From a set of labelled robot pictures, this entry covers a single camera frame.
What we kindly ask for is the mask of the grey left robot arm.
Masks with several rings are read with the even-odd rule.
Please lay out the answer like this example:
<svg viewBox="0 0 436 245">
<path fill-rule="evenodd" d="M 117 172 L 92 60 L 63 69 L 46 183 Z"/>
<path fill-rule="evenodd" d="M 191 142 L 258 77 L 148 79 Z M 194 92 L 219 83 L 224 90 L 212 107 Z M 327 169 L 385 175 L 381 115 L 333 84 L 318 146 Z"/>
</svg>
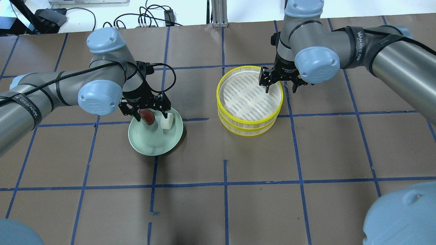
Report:
<svg viewBox="0 0 436 245">
<path fill-rule="evenodd" d="M 1 155 L 58 107 L 78 105 L 99 116 L 120 109 L 136 120 L 140 120 L 140 110 L 155 110 L 168 118 L 171 102 L 166 90 L 156 91 L 146 81 L 161 63 L 135 61 L 115 28 L 92 32 L 86 44 L 93 54 L 88 69 L 24 74 L 1 93 Z"/>
</svg>

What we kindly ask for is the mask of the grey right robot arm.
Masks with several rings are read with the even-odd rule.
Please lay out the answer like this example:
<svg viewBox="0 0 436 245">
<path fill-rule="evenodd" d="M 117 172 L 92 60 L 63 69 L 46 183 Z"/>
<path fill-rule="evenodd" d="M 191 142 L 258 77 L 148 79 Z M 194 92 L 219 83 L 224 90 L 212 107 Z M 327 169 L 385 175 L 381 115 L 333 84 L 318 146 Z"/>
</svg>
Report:
<svg viewBox="0 0 436 245">
<path fill-rule="evenodd" d="M 279 81 L 301 85 L 332 79 L 342 69 L 365 67 L 428 121 L 436 121 L 435 51 L 413 39 L 405 26 L 365 29 L 346 26 L 328 32 L 320 21 L 323 0 L 288 0 L 272 69 L 263 67 L 260 86 Z"/>
</svg>

